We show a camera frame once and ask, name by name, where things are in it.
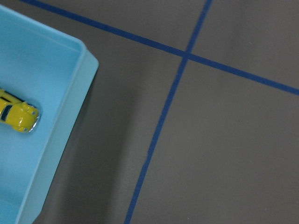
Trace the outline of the yellow beetle toy car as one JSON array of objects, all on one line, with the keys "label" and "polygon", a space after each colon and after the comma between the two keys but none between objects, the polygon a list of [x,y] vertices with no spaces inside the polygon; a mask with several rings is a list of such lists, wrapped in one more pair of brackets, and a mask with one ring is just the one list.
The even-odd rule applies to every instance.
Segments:
[{"label": "yellow beetle toy car", "polygon": [[38,108],[0,89],[0,122],[20,133],[31,132],[39,119]]}]

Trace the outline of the light blue plastic bin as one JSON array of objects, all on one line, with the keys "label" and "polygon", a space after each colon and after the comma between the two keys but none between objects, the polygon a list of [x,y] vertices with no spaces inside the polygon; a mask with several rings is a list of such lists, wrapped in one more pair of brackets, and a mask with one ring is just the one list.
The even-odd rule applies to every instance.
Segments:
[{"label": "light blue plastic bin", "polygon": [[40,214],[98,67],[81,40],[1,6],[1,223]]}]

